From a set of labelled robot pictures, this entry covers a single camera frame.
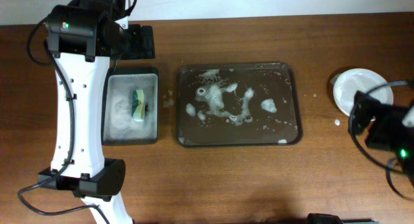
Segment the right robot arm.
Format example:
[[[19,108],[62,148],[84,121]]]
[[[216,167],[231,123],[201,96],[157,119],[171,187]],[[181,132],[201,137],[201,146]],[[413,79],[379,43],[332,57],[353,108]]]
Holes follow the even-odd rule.
[[[413,182],[413,128],[403,124],[408,113],[408,107],[383,104],[358,91],[349,115],[349,133],[355,146],[369,161],[389,172],[406,175]],[[365,145],[394,153],[401,171],[382,164],[367,153],[356,138],[365,129],[368,130]]]

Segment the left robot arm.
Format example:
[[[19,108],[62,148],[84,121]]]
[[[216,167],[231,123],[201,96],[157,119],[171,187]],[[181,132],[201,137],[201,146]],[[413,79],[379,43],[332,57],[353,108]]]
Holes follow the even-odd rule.
[[[97,223],[133,222],[121,195],[125,162],[104,156],[102,122],[111,61],[155,57],[152,28],[128,23],[134,7],[127,0],[72,0],[42,21],[58,85],[58,128],[38,185],[72,192]]]

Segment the pale blue plate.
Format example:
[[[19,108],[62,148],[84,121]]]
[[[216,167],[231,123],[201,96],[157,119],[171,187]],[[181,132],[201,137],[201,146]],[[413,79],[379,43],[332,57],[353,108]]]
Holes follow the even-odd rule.
[[[338,109],[349,116],[354,106],[354,96],[385,84],[387,81],[374,71],[368,69],[349,69],[340,73],[333,83],[333,98]]]

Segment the green yellow sponge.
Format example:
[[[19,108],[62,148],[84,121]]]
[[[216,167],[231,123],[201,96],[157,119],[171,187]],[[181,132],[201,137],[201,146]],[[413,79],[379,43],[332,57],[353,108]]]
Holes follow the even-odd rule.
[[[145,94],[141,89],[133,91],[131,116],[137,122],[143,122],[145,118]]]

